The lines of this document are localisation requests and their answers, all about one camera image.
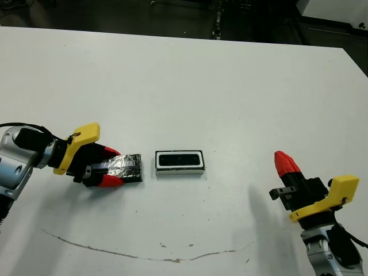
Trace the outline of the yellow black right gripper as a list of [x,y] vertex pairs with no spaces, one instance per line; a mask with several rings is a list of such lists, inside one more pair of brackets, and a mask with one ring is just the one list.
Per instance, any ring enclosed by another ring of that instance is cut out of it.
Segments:
[[272,200],[279,198],[291,211],[291,221],[303,229],[332,223],[332,212],[354,198],[359,178],[353,175],[334,177],[326,188],[320,178],[306,179],[288,154],[276,151],[274,162],[284,187],[272,189],[269,195]]

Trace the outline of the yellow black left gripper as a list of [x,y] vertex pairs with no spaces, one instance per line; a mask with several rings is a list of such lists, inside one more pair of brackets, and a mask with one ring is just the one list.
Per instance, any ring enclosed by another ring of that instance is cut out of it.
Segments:
[[115,149],[98,144],[99,137],[100,126],[94,122],[80,126],[64,140],[55,139],[53,173],[71,176],[74,182],[87,187],[122,186],[124,180],[119,177],[92,172],[93,164],[121,155]]

